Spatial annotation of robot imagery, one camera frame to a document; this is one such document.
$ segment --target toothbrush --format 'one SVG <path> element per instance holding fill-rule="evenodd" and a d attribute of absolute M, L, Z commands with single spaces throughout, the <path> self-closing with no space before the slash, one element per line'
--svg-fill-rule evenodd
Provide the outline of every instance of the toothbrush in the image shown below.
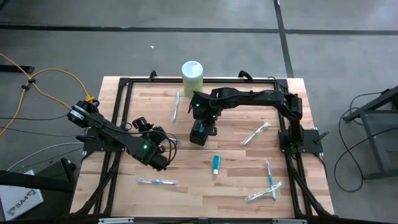
<path fill-rule="evenodd" d="M 267 159 L 264 159 L 264 160 L 266 161 L 266 167 L 267 167 L 267 170 L 268 170 L 268 178 L 269 178 L 269 183 L 270 183 L 270 185 L 271 185 L 271 189 L 274 189 L 274 181 L 272 180 L 272 175 L 271 175 L 271 169 L 270 169 L 270 167 L 269 167 L 269 162 L 267 161 Z M 275 193 L 275 190 L 272 191 L 272 199 L 273 199 L 274 201 L 276 201 L 276 193 Z"/>

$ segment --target concrete floor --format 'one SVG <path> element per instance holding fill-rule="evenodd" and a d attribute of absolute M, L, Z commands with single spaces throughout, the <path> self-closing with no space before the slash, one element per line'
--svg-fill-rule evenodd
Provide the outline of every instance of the concrete floor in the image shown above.
<path fill-rule="evenodd" d="M 280 0 L 280 6 L 286 29 L 398 29 L 398 2 L 394 0 Z M 272 0 L 13 0 L 0 12 L 0 22 L 277 29 Z M 321 132 L 330 132 L 322 144 L 335 213 L 346 218 L 398 222 L 397 177 L 365 182 L 355 193 L 339 189 L 333 178 L 334 163 L 345 150 L 338 136 L 338 119 L 356 95 L 398 84 L 398 36 L 288 35 L 287 42 L 294 76 L 305 79 L 314 122 Z M 103 76 L 149 75 L 151 70 L 162 76 L 179 75 L 187 60 L 201 62 L 207 76 L 235 77 L 245 70 L 254 77 L 286 77 L 279 34 L 0 30 L 0 52 L 36 70 L 68 70 L 80 77 L 92 95 L 98 95 Z M 21 74 L 1 74 L 1 116 L 14 114 L 25 80 Z M 42 74 L 37 80 L 43 91 L 69 105 L 84 97 L 76 81 L 61 73 Z M 356 105 L 370 99 L 360 98 Z M 66 113 L 63 106 L 31 90 L 19 116 L 48 118 Z M 66 119 L 16 121 L 12 128 L 64 135 L 81 131 Z M 343 124 L 343 135 L 349 146 L 366 137 L 362 127 L 354 124 Z M 75 140 L 7 131 L 0 139 L 0 169 L 45 146 L 70 141 Z M 55 148 L 24 165 L 75 148 Z M 80 153 L 67 157 L 79 164 Z M 368 143 L 355 149 L 354 155 L 364 173 L 377 171 Z M 43 162 L 31 168 L 37 172 L 47 165 Z M 359 172 L 349 157 L 343 159 L 338 173 L 346 188 L 359 184 Z"/>

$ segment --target wooden tabletop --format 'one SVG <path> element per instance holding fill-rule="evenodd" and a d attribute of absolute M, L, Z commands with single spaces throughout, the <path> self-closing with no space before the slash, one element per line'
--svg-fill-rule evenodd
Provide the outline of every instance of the wooden tabletop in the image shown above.
<path fill-rule="evenodd" d="M 99 111 L 111 120 L 120 77 L 104 77 L 98 99 Z M 303 100 L 305 129 L 313 128 L 313 121 L 304 81 L 301 78 L 287 79 L 289 91 Z M 268 84 L 205 83 L 203 91 L 214 88 L 233 87 L 241 91 L 273 89 Z M 171 123 L 175 94 L 180 90 L 177 120 Z M 118 124 L 124 107 L 122 97 Z M 161 126 L 166 132 L 182 141 L 178 144 L 177 156 L 166 171 L 157 172 L 137 162 L 127 153 L 122 153 L 118 181 L 114 195 L 112 216 L 124 217 L 235 217 L 235 218 L 292 218 L 294 217 L 286 161 L 279 149 L 277 110 L 270 106 L 239 106 L 224 110 L 218 118 L 217 136 L 209 136 L 201 147 L 189 141 L 194 119 L 188 114 L 190 100 L 184 97 L 182 83 L 135 83 L 127 121 L 144 116 L 149 123 Z M 256 136 L 246 147 L 239 142 L 247 139 L 265 122 L 271 127 Z M 214 155 L 222 158 L 217 176 L 212 174 Z M 103 152 L 95 152 L 81 165 L 71 212 L 77 211 L 89 199 L 98 185 Z M 277 201 L 270 195 L 246 204 L 244 198 L 260 192 L 269 185 L 264 159 L 271 165 L 274 183 L 283 186 L 276 192 Z M 307 184 L 318 201 L 333 213 L 328 184 L 319 158 L 303 154 Z M 138 178 L 176 180 L 177 185 L 139 184 Z M 108 196 L 104 191 L 103 206 Z M 304 212 L 303 197 L 298 190 L 300 208 Z"/>

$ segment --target blue toothpaste tube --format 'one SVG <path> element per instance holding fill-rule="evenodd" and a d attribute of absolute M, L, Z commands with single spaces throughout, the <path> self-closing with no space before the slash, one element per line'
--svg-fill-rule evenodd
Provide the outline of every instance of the blue toothpaste tube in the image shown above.
<path fill-rule="evenodd" d="M 214 156 L 213 158 L 213 174 L 218 174 L 218 170 L 220 169 L 221 165 L 221 157 Z"/>

